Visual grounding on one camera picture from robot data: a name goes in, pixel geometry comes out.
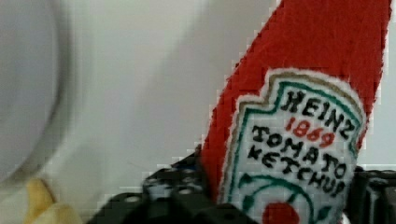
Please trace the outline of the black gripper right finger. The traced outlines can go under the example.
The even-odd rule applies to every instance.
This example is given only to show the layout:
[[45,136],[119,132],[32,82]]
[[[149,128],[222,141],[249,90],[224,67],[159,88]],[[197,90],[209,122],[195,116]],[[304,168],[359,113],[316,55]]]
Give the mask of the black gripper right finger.
[[396,172],[358,166],[344,210],[350,224],[396,224]]

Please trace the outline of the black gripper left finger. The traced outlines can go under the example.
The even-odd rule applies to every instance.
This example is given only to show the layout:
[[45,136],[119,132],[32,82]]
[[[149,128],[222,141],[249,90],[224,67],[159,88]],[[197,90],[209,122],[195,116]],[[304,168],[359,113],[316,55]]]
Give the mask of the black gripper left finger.
[[201,148],[110,198],[87,224],[258,224],[229,203],[210,199]]

